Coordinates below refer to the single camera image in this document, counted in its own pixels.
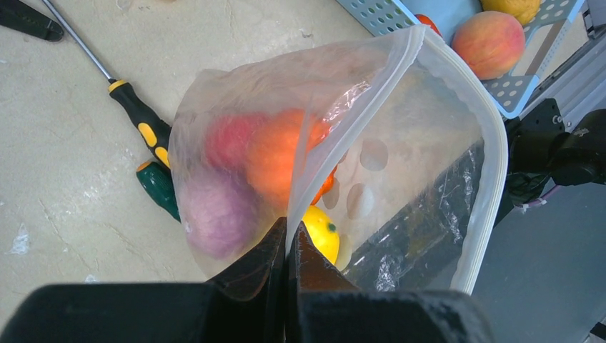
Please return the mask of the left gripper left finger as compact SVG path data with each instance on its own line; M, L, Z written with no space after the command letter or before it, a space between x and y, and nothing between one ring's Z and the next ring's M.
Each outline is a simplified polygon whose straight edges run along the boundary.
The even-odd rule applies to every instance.
M206 328L210 342L283 342L287 220L207 281L215 289Z

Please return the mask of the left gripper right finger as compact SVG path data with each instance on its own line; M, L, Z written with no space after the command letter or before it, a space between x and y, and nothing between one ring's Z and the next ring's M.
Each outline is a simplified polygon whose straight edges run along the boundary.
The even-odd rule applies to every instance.
M358 291L300 223L288 258L286 341L353 342L342 295Z

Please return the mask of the clear zip top bag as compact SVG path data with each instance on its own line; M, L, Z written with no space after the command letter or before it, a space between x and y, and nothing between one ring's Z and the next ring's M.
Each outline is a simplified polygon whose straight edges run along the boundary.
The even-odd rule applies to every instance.
M306 116L288 207L278 212L248 183L245 160L241 171L210 166L204 138L219 117L261 113L265 123L291 108ZM360 289L471 294L505 183L507 137L463 60L417 25L201 71L175 116L169 163L177 205L180 186L198 169L238 173L259 198L256 236L240 253L213 259L187 239L209 277L280 217L291 245L314 205L336 225L335 267Z

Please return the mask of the red tomato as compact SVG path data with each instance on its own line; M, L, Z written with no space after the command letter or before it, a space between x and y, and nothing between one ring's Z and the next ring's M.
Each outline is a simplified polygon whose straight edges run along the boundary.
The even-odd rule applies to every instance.
M243 170L251 136L265 120L261 113L215 119L204 138L204 154L209 165L236 172Z

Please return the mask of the peach apple fruit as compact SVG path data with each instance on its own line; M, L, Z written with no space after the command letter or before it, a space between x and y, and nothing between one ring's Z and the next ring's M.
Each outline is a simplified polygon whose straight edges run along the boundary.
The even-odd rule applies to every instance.
M521 59L525 51L525 33L515 17L498 11L483 11L459 26L451 47L478 79L496 79Z

